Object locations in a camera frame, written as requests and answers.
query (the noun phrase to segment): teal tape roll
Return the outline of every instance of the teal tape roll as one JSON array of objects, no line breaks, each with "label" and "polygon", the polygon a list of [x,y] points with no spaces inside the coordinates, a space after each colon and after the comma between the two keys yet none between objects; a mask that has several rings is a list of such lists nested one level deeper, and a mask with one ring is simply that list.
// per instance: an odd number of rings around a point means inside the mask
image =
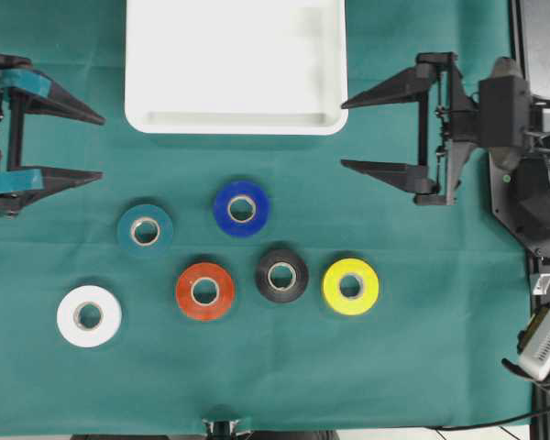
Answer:
[{"label": "teal tape roll", "polygon": [[51,80],[29,69],[5,69],[0,71],[0,89],[8,87],[46,98],[51,90]]},{"label": "teal tape roll", "polygon": [[[147,229],[145,235],[141,229]],[[165,252],[173,241],[173,222],[165,211],[152,204],[130,208],[120,217],[118,244],[133,257],[151,259]]]},{"label": "teal tape roll", "polygon": [[0,172],[0,194],[42,190],[43,188],[43,175],[40,170]]}]

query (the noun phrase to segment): black tape roll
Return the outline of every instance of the black tape roll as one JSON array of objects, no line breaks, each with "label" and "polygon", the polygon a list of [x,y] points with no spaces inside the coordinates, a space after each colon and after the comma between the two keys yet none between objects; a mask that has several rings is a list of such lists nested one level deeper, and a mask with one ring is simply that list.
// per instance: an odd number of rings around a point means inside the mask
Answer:
[{"label": "black tape roll", "polygon": [[[291,272],[291,283],[287,287],[277,287],[270,279],[272,270],[278,266],[286,267]],[[308,280],[309,272],[303,260],[287,249],[271,250],[265,254],[255,271],[258,290],[274,303],[290,303],[297,300],[305,291]]]}]

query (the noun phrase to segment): red tape roll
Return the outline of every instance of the red tape roll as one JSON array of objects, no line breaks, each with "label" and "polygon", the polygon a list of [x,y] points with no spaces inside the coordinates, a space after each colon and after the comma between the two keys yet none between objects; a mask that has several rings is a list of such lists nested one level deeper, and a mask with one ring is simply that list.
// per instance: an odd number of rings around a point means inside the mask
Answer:
[{"label": "red tape roll", "polygon": [[[216,285],[216,298],[208,304],[197,302],[193,297],[193,287],[201,280],[210,280]],[[194,264],[177,280],[175,300],[190,318],[196,321],[214,321],[224,316],[232,307],[235,301],[235,283],[230,274],[217,264]]]}]

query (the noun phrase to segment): yellow tape roll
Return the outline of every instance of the yellow tape roll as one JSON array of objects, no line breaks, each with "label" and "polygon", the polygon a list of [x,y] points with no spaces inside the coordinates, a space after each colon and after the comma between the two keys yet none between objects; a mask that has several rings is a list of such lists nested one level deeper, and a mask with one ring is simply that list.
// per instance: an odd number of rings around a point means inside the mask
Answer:
[{"label": "yellow tape roll", "polygon": [[[360,284],[358,295],[348,298],[340,291],[340,281],[355,277]],[[339,312],[355,316],[367,312],[379,298],[379,278],[373,268],[361,259],[345,258],[334,263],[322,279],[322,295],[328,305]]]}]

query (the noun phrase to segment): green cloth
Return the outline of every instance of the green cloth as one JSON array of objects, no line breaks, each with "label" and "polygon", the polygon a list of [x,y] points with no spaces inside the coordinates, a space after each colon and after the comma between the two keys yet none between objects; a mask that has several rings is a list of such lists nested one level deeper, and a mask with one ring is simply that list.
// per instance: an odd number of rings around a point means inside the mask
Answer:
[{"label": "green cloth", "polygon": [[[528,385],[500,365],[516,358],[528,317],[523,251],[490,214],[484,154],[465,168],[457,206],[416,207],[339,164],[414,162],[414,105],[354,111],[331,137],[138,133],[124,114],[125,8],[0,1],[0,52],[28,56],[107,118],[104,127],[27,119],[25,164],[104,179],[0,218],[0,435],[200,433],[203,418],[279,430],[474,424],[528,410]],[[458,52],[471,87],[509,54],[503,0],[346,8],[351,94],[420,51]],[[249,239],[222,233],[211,209],[241,177],[272,202],[268,225]],[[173,219],[163,258],[137,260],[116,244],[117,220],[142,202]],[[267,302],[253,280],[280,241],[311,271],[287,305]],[[365,316],[332,313],[320,293],[325,269],[345,255],[381,280]],[[236,281],[236,304],[219,322],[188,320],[174,301],[177,276],[199,259]],[[124,311],[119,334],[96,349],[68,344],[55,321],[63,296],[85,283],[113,292]]]}]

